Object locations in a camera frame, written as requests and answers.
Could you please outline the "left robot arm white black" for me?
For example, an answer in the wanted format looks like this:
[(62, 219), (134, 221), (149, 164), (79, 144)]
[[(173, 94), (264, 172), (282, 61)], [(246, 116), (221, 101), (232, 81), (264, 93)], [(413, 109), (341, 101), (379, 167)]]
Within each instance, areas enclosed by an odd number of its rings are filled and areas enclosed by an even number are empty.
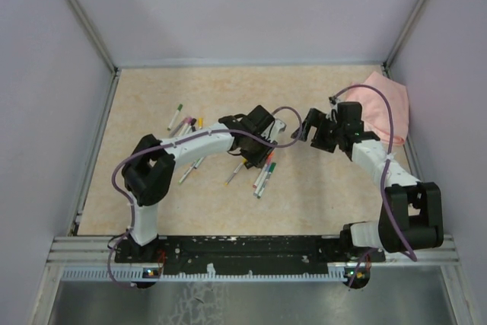
[(235, 150), (251, 167), (261, 168), (285, 129), (283, 121), (259, 105), (247, 115), (223, 116), (217, 123), (186, 135), (165, 140), (144, 136), (121, 170), (132, 200), (132, 254), (144, 262), (157, 256), (158, 204), (167, 195), (175, 170), (206, 156)]

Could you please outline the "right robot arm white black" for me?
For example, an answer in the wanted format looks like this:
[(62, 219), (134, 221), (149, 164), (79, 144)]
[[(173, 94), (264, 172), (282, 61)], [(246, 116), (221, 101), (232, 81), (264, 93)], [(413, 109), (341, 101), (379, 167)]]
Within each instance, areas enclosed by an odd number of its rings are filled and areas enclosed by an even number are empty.
[(292, 138), (305, 142), (309, 131), (311, 146), (333, 153), (343, 151), (379, 188), (382, 199), (376, 221), (347, 224), (341, 234), (340, 252), (355, 261), (367, 247), (388, 253), (411, 253), (439, 247), (444, 242), (441, 191), (436, 183), (425, 183), (411, 175), (389, 153), (380, 138), (364, 128), (359, 102), (337, 103), (329, 113), (309, 110)]

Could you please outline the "yellow marker pen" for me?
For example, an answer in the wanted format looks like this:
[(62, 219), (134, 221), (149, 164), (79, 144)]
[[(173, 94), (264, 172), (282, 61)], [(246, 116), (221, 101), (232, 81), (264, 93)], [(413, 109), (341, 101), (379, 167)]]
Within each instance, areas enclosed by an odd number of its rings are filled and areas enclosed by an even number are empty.
[(240, 169), (245, 165), (245, 163), (242, 161), (240, 162), (236, 167), (235, 169), (233, 170), (233, 172), (231, 173), (231, 175), (226, 179), (226, 181), (224, 182), (225, 186), (227, 186), (234, 178), (235, 176), (239, 173)]

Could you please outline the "lime cap white marker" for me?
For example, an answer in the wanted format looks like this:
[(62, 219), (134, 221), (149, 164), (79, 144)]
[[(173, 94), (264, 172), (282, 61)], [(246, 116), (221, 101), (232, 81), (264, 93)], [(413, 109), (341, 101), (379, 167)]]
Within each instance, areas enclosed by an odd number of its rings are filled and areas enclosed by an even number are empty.
[(187, 179), (187, 177), (191, 174), (191, 172), (194, 170), (195, 166), (197, 165), (198, 160), (194, 161), (183, 173), (183, 176), (178, 180), (178, 184), (183, 184), (184, 181)]

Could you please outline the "black orange highlighter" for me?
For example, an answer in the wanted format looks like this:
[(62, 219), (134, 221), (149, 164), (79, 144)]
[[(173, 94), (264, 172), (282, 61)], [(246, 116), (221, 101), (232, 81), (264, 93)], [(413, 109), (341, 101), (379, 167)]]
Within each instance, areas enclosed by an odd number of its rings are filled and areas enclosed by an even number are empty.
[(273, 152), (266, 152), (266, 153), (259, 153), (250, 155), (245, 162), (246, 169), (250, 169), (252, 167), (255, 168), (262, 168), (265, 162), (272, 156)]

